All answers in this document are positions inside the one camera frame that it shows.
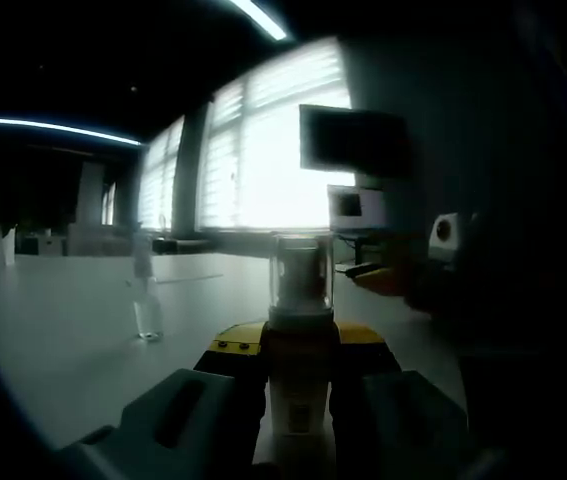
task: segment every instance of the ceiling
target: ceiling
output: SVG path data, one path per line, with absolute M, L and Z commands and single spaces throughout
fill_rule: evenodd
M 289 37 L 275 42 L 227 0 L 0 2 L 0 117 L 148 140 L 248 68 L 312 38 L 453 28 L 493 18 L 428 2 L 254 0 Z

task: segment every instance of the gray plastic part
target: gray plastic part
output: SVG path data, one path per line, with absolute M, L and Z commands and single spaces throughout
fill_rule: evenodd
M 417 372 L 365 377 L 381 478 L 457 478 L 475 453 L 465 412 Z
M 118 429 L 100 429 L 61 450 L 60 458 L 91 479 L 199 479 L 238 467 L 232 465 L 236 431 L 228 431 L 237 420 L 228 414 L 235 383 L 178 370 L 125 407 Z
M 281 333 L 317 334 L 331 332 L 334 328 L 334 310 L 311 315 L 299 315 L 298 312 L 287 312 L 283 309 L 270 307 L 268 327 Z

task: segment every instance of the wall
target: wall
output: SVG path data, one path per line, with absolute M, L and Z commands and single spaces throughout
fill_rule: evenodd
M 0 129 L 0 221 L 62 229 L 74 221 L 82 161 L 18 133 Z
M 207 105 L 185 116 L 174 176 L 172 230 L 180 239 L 198 238 L 196 224 L 196 187 L 198 183 L 201 146 L 205 131 Z
M 76 223 L 100 225 L 105 166 L 83 162 L 76 201 Z
M 114 195 L 114 225 L 132 227 L 136 223 L 139 161 L 121 162 L 111 181 L 116 182 Z
M 542 100 L 503 32 L 342 39 L 352 107 L 405 118 L 414 184 L 357 178 L 384 187 L 400 215 L 483 210 L 498 172 L 540 164 L 547 152 Z M 519 187 L 525 181 L 514 180 Z

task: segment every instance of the water bottle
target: water bottle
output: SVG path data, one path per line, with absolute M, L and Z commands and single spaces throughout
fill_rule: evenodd
M 157 341 L 163 337 L 158 285 L 152 269 L 152 239 L 143 232 L 134 234 L 134 280 L 132 282 L 134 316 L 139 337 Z

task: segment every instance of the white table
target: white table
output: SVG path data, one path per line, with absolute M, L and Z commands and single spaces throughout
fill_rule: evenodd
M 203 254 L 153 263 L 168 282 L 159 287 L 165 338 L 152 344 L 135 337 L 129 258 L 17 256 L 0 270 L 0 374 L 51 447 L 118 425 L 126 404 L 176 369 L 192 368 L 217 332 L 267 316 L 267 260 Z M 342 275 L 335 311 L 337 320 L 374 328 L 404 369 L 465 406 L 456 359 L 431 335 L 427 316 Z

